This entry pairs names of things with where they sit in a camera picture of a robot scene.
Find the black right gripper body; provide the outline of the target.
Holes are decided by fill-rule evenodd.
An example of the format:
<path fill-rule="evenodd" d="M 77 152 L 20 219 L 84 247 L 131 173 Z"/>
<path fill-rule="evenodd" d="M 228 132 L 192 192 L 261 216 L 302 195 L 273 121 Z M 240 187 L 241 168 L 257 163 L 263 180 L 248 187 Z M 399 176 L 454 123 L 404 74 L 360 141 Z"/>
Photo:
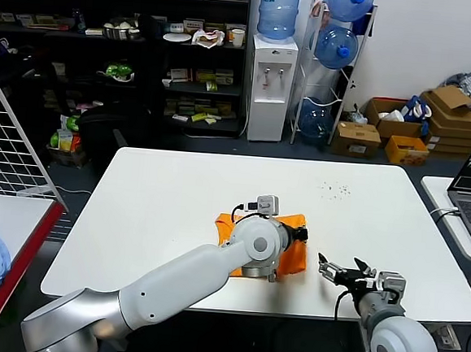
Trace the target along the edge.
<path fill-rule="evenodd" d="M 336 272 L 334 275 L 334 283 L 336 285 L 345 286 L 346 289 L 355 296 L 363 296 L 365 293 L 377 290 L 374 277 L 367 276 L 363 272 L 357 270 L 345 269 Z"/>

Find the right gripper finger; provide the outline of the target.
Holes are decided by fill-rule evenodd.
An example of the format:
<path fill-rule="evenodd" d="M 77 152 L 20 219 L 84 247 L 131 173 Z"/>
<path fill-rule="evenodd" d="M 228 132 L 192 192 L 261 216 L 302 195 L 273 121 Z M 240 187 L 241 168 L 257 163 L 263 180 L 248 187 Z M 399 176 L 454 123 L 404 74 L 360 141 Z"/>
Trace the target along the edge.
<path fill-rule="evenodd" d="M 377 269 L 371 268 L 365 261 L 354 257 L 355 265 L 358 270 L 354 272 L 356 279 L 374 279 L 376 278 Z"/>
<path fill-rule="evenodd" d="M 318 254 L 318 270 L 326 280 L 334 280 L 336 275 L 342 274 L 344 269 L 330 262 L 322 253 Z"/>

